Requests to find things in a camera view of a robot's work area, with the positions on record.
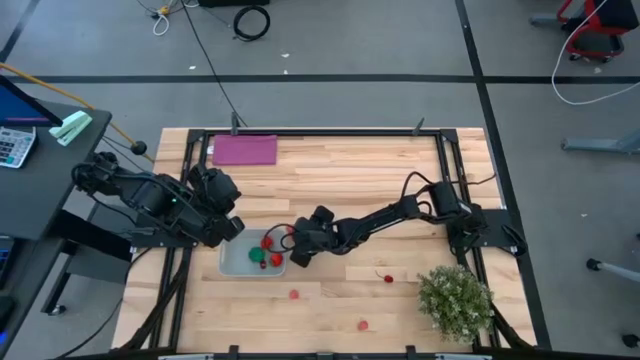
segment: cable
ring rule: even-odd
[[[242,30],[240,30],[240,20],[242,20],[242,17],[245,16],[250,11],[259,12],[260,14],[262,14],[262,16],[264,16],[264,19],[266,21],[262,31],[260,31],[256,35],[249,35],[243,32]],[[267,33],[267,31],[269,31],[270,27],[271,27],[271,17],[269,16],[269,13],[263,7],[257,6],[257,5],[247,6],[245,8],[240,9],[240,11],[238,11],[236,16],[233,18],[233,32],[236,34],[236,37],[238,38],[238,40],[244,41],[244,42],[252,42],[260,39]]]
[[[10,71],[10,72],[12,72],[12,73],[24,78],[24,79],[27,79],[27,80],[35,83],[35,84],[38,84],[40,86],[44,86],[44,87],[46,87],[47,89],[49,89],[51,91],[55,91],[58,94],[62,94],[62,95],[66,96],[66,97],[68,97],[70,99],[73,99],[73,100],[79,102],[80,104],[84,105],[85,107],[87,107],[89,110],[95,110],[96,109],[92,105],[89,105],[89,103],[87,103],[83,99],[81,99],[81,98],[79,98],[79,97],[77,97],[75,95],[72,95],[72,94],[70,94],[70,93],[68,93],[68,92],[66,92],[64,90],[61,90],[61,89],[59,89],[59,88],[57,88],[57,87],[55,87],[55,86],[53,86],[51,84],[47,84],[46,82],[44,82],[44,81],[42,81],[40,79],[37,79],[37,78],[27,74],[27,73],[24,73],[24,72],[12,67],[12,66],[9,66],[9,65],[7,65],[5,63],[0,62],[0,69],[5,69],[7,71]],[[109,126],[111,126],[118,134],[120,134],[120,136],[125,138],[131,145],[135,145],[136,142],[132,138],[130,138],[129,135],[127,135],[124,131],[122,131],[122,129],[120,129],[116,124],[114,124],[112,122],[109,122]],[[144,156],[147,160],[151,161],[151,163],[153,164],[154,161],[149,155],[144,154],[142,156]]]
[[[140,171],[144,172],[145,170],[140,167],[138,164],[136,164],[135,162],[133,162],[133,160],[131,160],[130,158],[127,157],[127,155],[123,154],[122,151],[116,149],[115,146],[113,146],[109,141],[107,141],[107,139],[102,139],[104,141],[105,144],[109,145],[115,152],[117,152],[118,154],[120,154],[120,156],[124,157],[125,159],[129,160],[130,163],[133,164],[133,166],[137,167]]]
[[[591,13],[591,15],[587,16],[586,19],[584,19],[584,21],[578,25],[578,27],[576,27],[575,30],[573,30],[573,32],[571,33],[571,35],[569,35],[569,37],[567,38],[567,41],[564,42],[564,45],[562,45],[562,49],[560,50],[560,54],[558,55],[558,61],[556,61],[556,67],[553,69],[553,74],[551,74],[551,85],[553,86],[553,91],[555,91],[556,95],[560,98],[560,100],[564,101],[565,103],[569,104],[569,105],[589,105],[589,104],[593,104],[596,103],[598,101],[604,100],[604,99],[608,99],[611,97],[614,97],[616,95],[620,95],[622,93],[625,93],[633,88],[635,88],[636,86],[640,85],[640,82],[629,86],[626,89],[622,89],[620,91],[614,92],[613,94],[609,94],[609,95],[605,95],[605,96],[601,96],[597,99],[593,99],[593,100],[588,100],[588,101],[569,101],[567,99],[565,99],[562,95],[560,95],[560,92],[558,91],[558,88],[556,87],[556,73],[558,72],[558,67],[560,66],[560,60],[562,60],[562,54],[564,54],[564,50],[567,48],[567,44],[569,44],[569,41],[573,38],[573,35],[575,35],[576,32],[578,32],[580,30],[580,28],[582,28],[582,26],[584,24],[586,24],[589,19],[591,19],[597,12],[598,10],[600,10],[600,8],[602,6],[604,6],[604,4],[606,4],[609,0],[604,0],[594,11],[593,13]]]
[[[433,208],[432,208],[430,202],[428,202],[428,201],[420,201],[418,203],[418,206],[420,206],[420,205],[427,205],[429,207],[429,215],[433,214]]]
[[[491,181],[491,180],[493,180],[495,178],[496,178],[496,173],[493,173],[493,175],[489,176],[486,179],[483,179],[483,180],[480,180],[480,181],[465,182],[465,184],[467,184],[467,185],[482,185],[482,184],[486,183],[487,181]],[[460,180],[456,180],[456,181],[452,181],[451,183],[452,184],[459,184],[461,182],[462,181],[460,181]]]
[[[233,106],[233,103],[231,102],[231,99],[229,99],[229,95],[227,95],[227,92],[224,90],[224,87],[222,86],[222,82],[220,81],[220,78],[218,77],[218,73],[216,73],[216,69],[213,67],[213,64],[211,63],[211,59],[209,58],[209,54],[207,54],[207,50],[204,48],[204,45],[202,45],[202,41],[200,41],[200,37],[198,36],[198,32],[196,31],[196,27],[193,25],[193,21],[191,20],[191,15],[189,15],[189,10],[187,10],[185,8],[184,12],[187,14],[187,20],[189,20],[189,25],[191,26],[191,30],[193,31],[193,36],[195,36],[196,41],[198,42],[198,45],[200,45],[200,49],[202,49],[202,52],[204,53],[204,57],[207,58],[207,62],[209,63],[209,67],[211,68],[211,72],[213,72],[213,76],[215,77],[216,82],[218,83],[218,86],[220,87],[220,90],[222,91],[222,94],[227,99],[227,102],[229,103],[229,106],[231,107],[231,110],[233,110],[233,112],[236,114],[236,116],[238,117],[238,120],[240,120],[242,125],[244,125],[245,127],[249,127],[249,125],[247,125],[247,123],[244,121],[242,116],[240,116],[240,114],[238,114],[238,111],[236,110],[236,107]]]
[[[167,19],[166,16],[160,14],[160,12],[158,11],[157,13],[158,16],[158,20],[156,20],[156,23],[153,25],[153,35],[155,36],[162,36],[164,34],[167,33],[167,31],[169,31],[169,19]],[[167,26],[164,28],[164,30],[162,30],[161,32],[158,32],[158,25],[160,25],[160,23],[162,22],[162,20],[164,20],[167,23]]]
[[[147,10],[150,13],[155,13],[156,11],[158,11],[158,9],[154,9],[154,8],[150,8],[148,6],[146,6],[145,4],[143,4],[140,0],[136,0],[138,2],[138,4],[140,6],[142,6],[145,10]]]
[[[109,140],[109,141],[111,141],[112,143],[124,148],[124,149],[131,150],[131,148],[129,148],[127,145],[125,145],[125,144],[123,144],[121,142],[115,141],[112,138],[108,137],[107,135],[103,135],[102,137],[107,139],[107,140]]]
[[[402,199],[404,197],[404,195],[407,193],[407,186],[409,186],[409,181],[411,180],[412,177],[414,176],[418,176],[419,178],[421,178],[422,180],[424,180],[427,184],[432,185],[433,182],[429,179],[427,179],[424,175],[420,174],[417,171],[412,171],[409,176],[407,176],[406,180],[404,181],[404,185],[402,186],[402,192],[400,193],[400,198]]]
[[[140,253],[140,255],[136,256],[135,259],[133,259],[133,261],[131,262],[131,264],[129,264],[129,271],[131,271],[131,268],[133,267],[133,265],[144,255],[146,255],[149,251],[151,250],[151,248],[147,248],[146,250],[144,250],[143,252]],[[75,347],[73,347],[73,349],[65,352],[62,355],[57,356],[55,359],[64,359],[67,356],[73,354],[74,352],[80,350],[80,348],[82,348],[83,346],[85,346],[89,341],[93,340],[93,338],[95,338],[101,331],[102,329],[104,329],[105,326],[107,326],[107,324],[109,323],[109,321],[111,321],[111,319],[113,318],[113,316],[116,314],[116,311],[118,311],[118,308],[120,307],[120,305],[122,305],[122,301],[124,300],[124,297],[121,297],[120,300],[118,300],[118,302],[116,303],[116,306],[113,308],[113,310],[111,311],[111,314],[109,314],[109,316],[107,317],[107,319],[102,323],[102,325],[100,325],[100,327],[98,327],[98,329],[91,334],[88,338],[86,338],[84,341],[82,341],[80,344],[76,345]]]
[[[100,201],[100,200],[96,199],[95,195],[88,195],[88,196],[89,196],[91,199],[93,199],[93,201],[95,201],[95,202],[97,202],[98,204],[100,204],[100,205],[102,205],[102,206],[106,207],[107,209],[109,209],[109,210],[111,210],[111,211],[113,211],[113,212],[117,212],[118,214],[120,214],[120,215],[122,215],[122,216],[126,217],[127,219],[129,219],[129,221],[131,221],[131,223],[132,223],[134,226],[138,226],[138,224],[136,224],[136,221],[135,221],[135,220],[133,220],[133,218],[132,218],[131,216],[129,216],[127,213],[125,213],[124,211],[120,211],[120,210],[118,210],[118,209],[116,209],[116,208],[114,208],[114,207],[112,207],[112,206],[109,206],[109,205],[105,204],[104,202],[102,202],[102,201]]]
[[[267,232],[264,233],[263,237],[267,237],[269,236],[269,234],[279,228],[279,227],[283,227],[283,226],[287,226],[290,227],[291,229],[293,229],[294,232],[300,232],[298,229],[296,229],[293,225],[290,224],[285,224],[285,223],[280,223],[280,224],[276,224],[274,226],[272,226],[269,230],[267,230]],[[293,250],[293,246],[292,247],[286,247],[284,245],[284,239],[287,238],[287,236],[291,236],[293,233],[288,233],[288,234],[284,234],[284,236],[282,236],[280,238],[280,246],[282,247],[283,250],[273,250],[273,249],[266,249],[268,252],[272,253],[272,254],[285,254],[288,253],[289,251]]]

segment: white cable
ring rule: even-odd
[[[562,49],[560,49],[560,54],[558,55],[558,61],[556,61],[556,67],[553,69],[553,74],[551,75],[551,85],[553,86],[553,91],[556,92],[556,95],[558,95],[558,97],[560,98],[560,100],[564,101],[565,103],[569,104],[569,105],[588,105],[588,104],[593,104],[596,103],[600,100],[604,100],[604,99],[608,99],[611,97],[614,97],[616,95],[620,95],[622,93],[625,93],[633,88],[635,88],[636,86],[640,85],[640,82],[629,86],[626,89],[622,89],[620,91],[614,92],[613,94],[609,94],[609,95],[605,95],[602,97],[599,97],[597,99],[593,99],[593,100],[588,100],[588,101],[578,101],[578,102],[574,102],[574,101],[569,101],[567,99],[565,99],[562,95],[560,95],[560,92],[558,91],[558,88],[556,87],[556,73],[558,72],[558,67],[560,66],[560,60],[562,60],[562,54],[564,54],[564,50],[567,48],[567,44],[569,43],[569,41],[573,38],[573,35],[575,35],[575,33],[580,30],[580,28],[582,28],[582,26],[584,24],[587,23],[587,21],[589,21],[589,19],[591,19],[591,17],[593,17],[598,10],[600,10],[600,8],[607,3],[607,1],[609,0],[604,0],[602,2],[602,4],[600,4],[594,11],[593,13],[591,13],[591,15],[587,16],[586,19],[584,19],[584,21],[582,22],[582,24],[580,24],[575,30],[573,30],[573,32],[571,33],[571,35],[569,35],[569,37],[567,38],[567,41],[564,42],[564,45],[562,45]]]
[[[185,3],[185,4],[184,4],[184,6],[185,6],[185,7],[188,7],[188,8],[193,8],[193,7],[198,7],[198,6],[200,6],[200,3],[198,2],[198,0],[196,0],[196,4],[195,4],[195,5],[187,5],[187,4]]]
[[[161,22],[162,20],[164,20],[164,21],[166,21],[166,22],[167,22],[167,27],[165,27],[165,28],[164,28],[164,30],[163,30],[162,32],[158,32],[158,31],[157,31],[157,29],[158,29],[158,24],[160,24],[160,22]],[[158,13],[158,20],[156,20],[156,24],[155,24],[155,25],[153,25],[153,35],[155,35],[155,36],[162,36],[162,35],[164,35],[167,31],[169,31],[169,19],[167,19],[167,17],[166,17],[166,16],[164,16],[164,15],[162,15],[162,14]]]

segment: green ball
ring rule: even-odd
[[[251,261],[253,262],[261,262],[264,260],[264,250],[262,250],[262,248],[256,246],[251,248],[251,250],[249,251],[249,259],[251,259]]]

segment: chair wheel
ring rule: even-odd
[[[628,348],[637,348],[638,344],[640,344],[640,338],[637,337],[634,334],[627,334],[627,335],[622,335],[622,342],[628,347]]]
[[[49,313],[49,314],[47,314],[47,315],[49,315],[49,316],[60,316],[60,315],[64,314],[65,312],[67,312],[67,307],[66,307],[66,306],[64,306],[64,305],[60,305],[60,304],[58,304],[58,305],[56,305],[56,307],[53,309],[53,311],[52,311],[52,312],[50,312],[50,313]]]
[[[593,271],[600,271],[600,268],[598,267],[598,265],[600,264],[602,263],[596,259],[589,259],[587,260],[587,269],[593,270]]]

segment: calculator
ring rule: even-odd
[[[0,127],[0,166],[14,169],[21,167],[35,144],[35,127],[31,131]]]

